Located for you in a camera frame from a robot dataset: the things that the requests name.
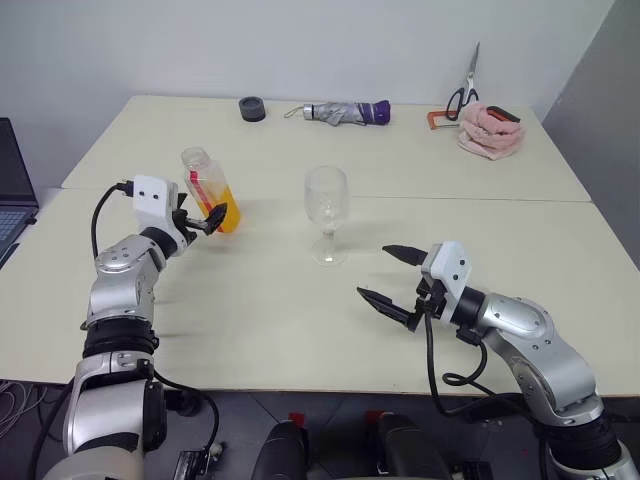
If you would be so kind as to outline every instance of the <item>laptop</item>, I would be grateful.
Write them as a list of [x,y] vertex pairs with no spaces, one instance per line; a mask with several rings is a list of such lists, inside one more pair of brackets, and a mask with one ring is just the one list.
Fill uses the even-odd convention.
[[0,264],[38,211],[31,180],[8,118],[0,118]]

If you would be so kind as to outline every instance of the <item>glass stem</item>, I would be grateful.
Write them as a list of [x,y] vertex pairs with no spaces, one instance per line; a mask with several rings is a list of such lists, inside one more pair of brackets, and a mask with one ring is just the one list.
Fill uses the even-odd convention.
[[323,254],[326,260],[331,260],[335,256],[336,243],[334,240],[334,231],[322,232]]

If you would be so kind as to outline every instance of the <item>pink towel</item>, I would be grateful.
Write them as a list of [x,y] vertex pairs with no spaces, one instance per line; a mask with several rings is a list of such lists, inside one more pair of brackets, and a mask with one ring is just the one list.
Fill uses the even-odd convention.
[[474,102],[460,112],[462,131],[458,144],[490,160],[511,155],[520,148],[524,128],[515,122],[501,121],[487,113],[487,107]]

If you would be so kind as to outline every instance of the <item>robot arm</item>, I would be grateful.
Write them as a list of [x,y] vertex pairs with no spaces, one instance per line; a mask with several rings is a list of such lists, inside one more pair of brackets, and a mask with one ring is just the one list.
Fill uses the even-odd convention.
[[[211,234],[226,205],[209,218],[187,218],[185,196],[166,180],[136,176],[134,210],[141,232],[95,259],[82,360],[76,367],[63,443],[68,455],[46,480],[143,478],[144,453],[166,436],[163,389],[154,382],[153,288],[167,260],[181,255],[196,233]],[[180,478],[189,476],[185,470]]]
[[543,307],[467,287],[471,266],[458,242],[436,244],[429,253],[398,245],[383,249],[405,263],[420,265],[416,311],[397,307],[370,290],[358,289],[359,293],[411,331],[426,314],[457,326],[461,340],[472,345],[484,342],[500,355],[516,378],[562,478],[640,479],[604,415],[591,368],[558,335]]

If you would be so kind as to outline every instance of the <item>wine glass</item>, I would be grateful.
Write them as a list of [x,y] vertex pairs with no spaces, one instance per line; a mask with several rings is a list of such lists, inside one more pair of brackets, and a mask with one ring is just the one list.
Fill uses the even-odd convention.
[[304,205],[309,220],[322,230],[322,238],[312,247],[313,258],[320,265],[342,263],[347,253],[336,247],[334,234],[349,214],[347,176],[328,165],[311,170],[304,182]]

